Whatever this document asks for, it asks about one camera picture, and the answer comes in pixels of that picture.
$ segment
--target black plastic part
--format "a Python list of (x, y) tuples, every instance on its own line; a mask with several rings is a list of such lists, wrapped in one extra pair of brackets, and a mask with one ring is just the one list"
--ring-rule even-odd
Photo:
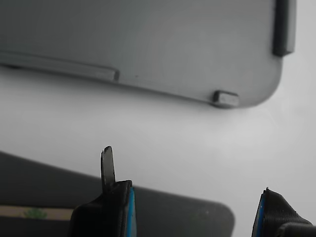
[(287, 223), (282, 225), (276, 237), (315, 237), (316, 227), (307, 224)]
[(77, 207), (71, 216), (69, 237), (124, 237), (131, 186), (130, 180), (116, 182), (107, 194)]
[(294, 52), (296, 0), (276, 0), (273, 54), (283, 57)]
[(277, 230), (286, 223), (312, 224), (302, 218), (278, 193), (268, 188), (264, 191), (265, 204), (263, 212), (263, 227), (260, 237), (273, 237)]

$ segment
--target dark gray panel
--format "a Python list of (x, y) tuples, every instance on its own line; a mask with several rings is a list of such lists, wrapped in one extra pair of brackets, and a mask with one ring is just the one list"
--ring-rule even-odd
[[(99, 196), (101, 179), (0, 153), (0, 190), (0, 204), (75, 207)], [(223, 204), (139, 187), (135, 188), (135, 196), (138, 237), (230, 237), (232, 234), (234, 216)], [(3, 223), (0, 222), (0, 234)], [(60, 229), (65, 229), (64, 222)]]

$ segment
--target gray plastic panel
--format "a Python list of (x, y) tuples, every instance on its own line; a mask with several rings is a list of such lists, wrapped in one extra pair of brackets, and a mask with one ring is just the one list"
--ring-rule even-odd
[(0, 0), (0, 51), (112, 68), (121, 84), (203, 102), (227, 91), (253, 106), (280, 80), (275, 3)]

